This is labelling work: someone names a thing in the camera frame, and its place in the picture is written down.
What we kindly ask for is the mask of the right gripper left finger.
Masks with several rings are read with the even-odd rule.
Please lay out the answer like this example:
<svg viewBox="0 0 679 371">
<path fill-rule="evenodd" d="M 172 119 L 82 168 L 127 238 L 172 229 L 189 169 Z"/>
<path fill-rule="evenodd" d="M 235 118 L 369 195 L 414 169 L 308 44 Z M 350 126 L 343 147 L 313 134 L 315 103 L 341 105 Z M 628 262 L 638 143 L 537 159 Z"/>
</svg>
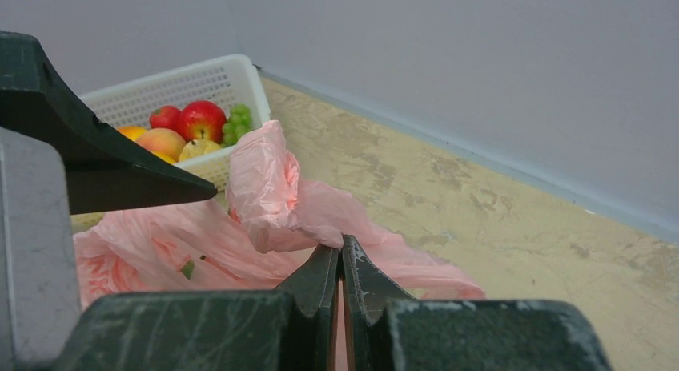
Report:
<svg viewBox="0 0 679 371">
<path fill-rule="evenodd" d="M 57 370 L 332 370 L 339 251 L 272 290 L 136 292 L 82 315 Z"/>
</svg>

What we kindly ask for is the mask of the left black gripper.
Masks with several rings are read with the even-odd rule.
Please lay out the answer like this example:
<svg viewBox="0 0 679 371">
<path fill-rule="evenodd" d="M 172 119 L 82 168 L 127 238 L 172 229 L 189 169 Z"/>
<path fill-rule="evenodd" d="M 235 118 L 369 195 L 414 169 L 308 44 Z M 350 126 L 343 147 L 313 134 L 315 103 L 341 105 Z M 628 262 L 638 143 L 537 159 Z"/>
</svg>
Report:
<svg viewBox="0 0 679 371">
<path fill-rule="evenodd" d="M 192 203 L 218 190 L 101 121 L 28 34 L 1 33 L 1 126 L 1 368 L 43 369 L 81 314 L 70 212 Z"/>
</svg>

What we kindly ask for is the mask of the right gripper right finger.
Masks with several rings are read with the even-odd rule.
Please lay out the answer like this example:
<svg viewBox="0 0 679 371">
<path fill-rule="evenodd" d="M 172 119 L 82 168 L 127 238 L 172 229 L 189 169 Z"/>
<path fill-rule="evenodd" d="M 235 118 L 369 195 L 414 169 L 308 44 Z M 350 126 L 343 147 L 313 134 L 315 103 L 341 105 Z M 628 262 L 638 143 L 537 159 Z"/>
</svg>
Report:
<svg viewBox="0 0 679 371">
<path fill-rule="evenodd" d="M 557 300 L 418 300 L 347 235 L 342 250 L 351 370 L 609 370 L 589 321 Z"/>
</svg>

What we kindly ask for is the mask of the pink plastic bag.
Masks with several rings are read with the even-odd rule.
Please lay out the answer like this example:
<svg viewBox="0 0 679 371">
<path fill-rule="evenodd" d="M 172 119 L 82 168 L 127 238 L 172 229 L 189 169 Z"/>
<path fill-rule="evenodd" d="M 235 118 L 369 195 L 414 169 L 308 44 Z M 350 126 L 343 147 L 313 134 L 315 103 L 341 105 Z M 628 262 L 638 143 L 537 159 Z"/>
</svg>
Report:
<svg viewBox="0 0 679 371">
<path fill-rule="evenodd" d="M 428 299 L 484 299 L 469 276 L 374 224 L 350 193 L 304 179 L 281 125 L 266 122 L 231 155 L 226 207 L 215 200 L 108 212 L 74 236 L 82 306 L 136 292 L 272 290 L 319 247 L 354 236 L 402 289 Z M 335 367 L 349 370 L 337 291 Z"/>
</svg>

